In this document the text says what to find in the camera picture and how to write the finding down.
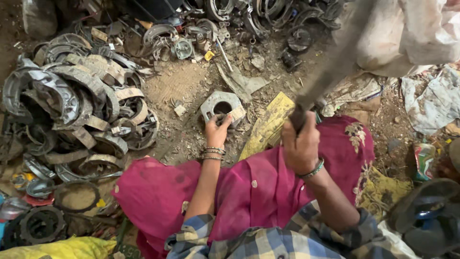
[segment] woman's left hand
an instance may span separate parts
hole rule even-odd
[[[231,115],[227,114],[222,125],[217,126],[217,121],[223,118],[222,115],[214,115],[207,123],[205,128],[207,147],[224,146],[225,139],[227,138],[227,129],[231,124]]]

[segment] crushed can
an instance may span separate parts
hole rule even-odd
[[[436,154],[436,147],[425,143],[414,143],[417,172],[413,177],[415,182],[426,182],[433,179],[431,165]]]

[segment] pink fabric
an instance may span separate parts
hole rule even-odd
[[[365,163],[374,160],[371,133],[355,152],[346,126],[354,118],[326,118],[317,126],[321,133],[319,155],[324,166],[352,204],[353,189]],[[163,165],[153,158],[134,161],[112,192],[131,222],[139,228],[138,247],[146,258],[164,258],[165,239],[180,230],[182,203],[190,201],[200,175],[200,164],[189,161]],[[222,168],[216,190],[216,219],[209,237],[226,240],[248,227],[285,226],[306,203],[314,200],[304,182],[284,164],[282,147],[276,147]]]

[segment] metal ring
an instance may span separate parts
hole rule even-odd
[[[71,208],[68,208],[68,207],[62,205],[63,191],[65,190],[65,188],[67,186],[72,185],[72,184],[84,184],[84,185],[87,185],[87,186],[92,188],[95,197],[94,197],[94,201],[92,202],[92,204],[90,206],[88,206],[86,208],[83,208],[83,209],[71,209]],[[89,211],[92,208],[96,207],[96,204],[99,202],[100,199],[101,199],[101,194],[99,193],[99,189],[97,188],[97,186],[95,184],[90,183],[88,181],[69,181],[69,182],[65,182],[64,184],[59,186],[56,189],[56,191],[54,191],[54,200],[56,202],[56,206],[58,206],[60,209],[62,209],[65,212],[82,213],[82,212]]]

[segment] plaid shirt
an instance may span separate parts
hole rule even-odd
[[[252,227],[233,240],[213,241],[211,247],[207,239],[214,216],[198,215],[166,240],[165,249],[170,251],[169,259],[408,258],[382,235],[367,211],[359,212],[358,226],[338,234],[321,222],[320,213],[310,203],[283,229]]]

